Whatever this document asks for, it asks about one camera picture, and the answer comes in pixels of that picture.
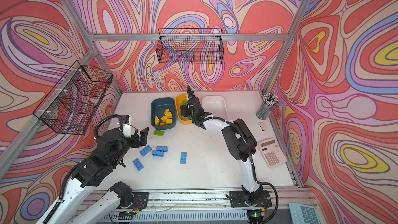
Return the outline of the green lego plate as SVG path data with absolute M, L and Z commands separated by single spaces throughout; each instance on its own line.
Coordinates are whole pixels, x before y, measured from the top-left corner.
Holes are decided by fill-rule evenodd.
M 180 115 L 179 115 L 179 118 L 180 118 L 180 120 L 182 120 L 182 121 L 192 120 L 192 117 L 191 117 L 190 115 L 185 116 L 185 115 L 183 115 L 183 114 L 180 114 Z

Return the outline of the blue lego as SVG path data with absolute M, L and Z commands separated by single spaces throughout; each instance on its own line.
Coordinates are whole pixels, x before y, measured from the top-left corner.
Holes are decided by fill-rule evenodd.
M 147 145 L 145 148 L 143 148 L 142 150 L 140 150 L 140 154 L 142 157 L 146 156 L 147 154 L 149 154 L 152 151 L 151 146 Z
M 133 160 L 133 164 L 138 171 L 141 171 L 144 168 L 143 164 L 141 163 L 141 161 L 138 158 Z
M 186 164 L 187 163 L 187 153 L 182 152 L 180 156 L 180 164 Z
M 168 147 L 167 146 L 157 146 L 156 151 L 168 152 Z
M 152 155 L 154 157 L 164 157 L 164 152 L 163 151 L 159 151 L 159 150 L 153 150 L 152 151 Z

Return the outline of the yellow long lego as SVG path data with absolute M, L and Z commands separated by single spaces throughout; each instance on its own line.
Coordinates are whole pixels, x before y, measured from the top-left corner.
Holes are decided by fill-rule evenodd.
M 166 113 L 165 116 L 167 117 L 167 119 L 172 119 L 173 118 L 173 115 L 172 115 L 171 112 Z

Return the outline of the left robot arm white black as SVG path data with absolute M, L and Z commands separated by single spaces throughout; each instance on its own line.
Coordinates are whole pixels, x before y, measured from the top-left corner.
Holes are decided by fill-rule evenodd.
M 97 147 L 89 156 L 73 166 L 62 181 L 58 198 L 38 220 L 39 224 L 95 224 L 105 214 L 121 208 L 132 208 L 139 202 L 137 213 L 145 206 L 142 199 L 121 181 L 114 183 L 96 203 L 74 217 L 81 203 L 111 175 L 117 166 L 124 166 L 123 158 L 131 148 L 146 147 L 149 128 L 141 131 L 128 115 L 110 115 L 94 128 Z

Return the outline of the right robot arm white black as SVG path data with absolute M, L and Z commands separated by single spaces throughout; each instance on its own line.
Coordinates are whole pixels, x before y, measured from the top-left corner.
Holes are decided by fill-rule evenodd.
M 261 182 L 257 178 L 255 167 L 255 153 L 257 141 L 245 122 L 238 118 L 235 121 L 225 120 L 215 116 L 210 112 L 204 111 L 199 98 L 195 95 L 190 86 L 187 90 L 187 104 L 182 106 L 181 113 L 185 117 L 190 117 L 193 125 L 204 130 L 211 130 L 220 133 L 230 155 L 238 161 L 243 184 L 241 186 L 242 200 L 237 200 L 229 195 L 233 202 L 255 206 L 259 201 L 265 201 L 265 207 L 272 206 L 269 192 L 264 190 L 264 186 L 271 187 L 275 195 L 275 209 L 279 207 L 279 197 L 276 188 L 268 182 Z

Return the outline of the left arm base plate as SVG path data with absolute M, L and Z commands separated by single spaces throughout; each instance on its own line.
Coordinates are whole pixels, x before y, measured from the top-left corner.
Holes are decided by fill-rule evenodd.
M 149 199 L 148 192 L 134 192 L 130 193 L 126 197 L 126 206 L 124 208 L 134 209 L 134 210 L 143 210 L 147 208 Z

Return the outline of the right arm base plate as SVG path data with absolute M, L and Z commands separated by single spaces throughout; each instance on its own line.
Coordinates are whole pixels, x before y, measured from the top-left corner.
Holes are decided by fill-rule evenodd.
M 254 192 L 252 194 L 242 190 L 230 191 L 229 194 L 226 194 L 226 197 L 233 208 L 260 207 L 267 209 L 273 206 L 269 191 L 267 190 Z

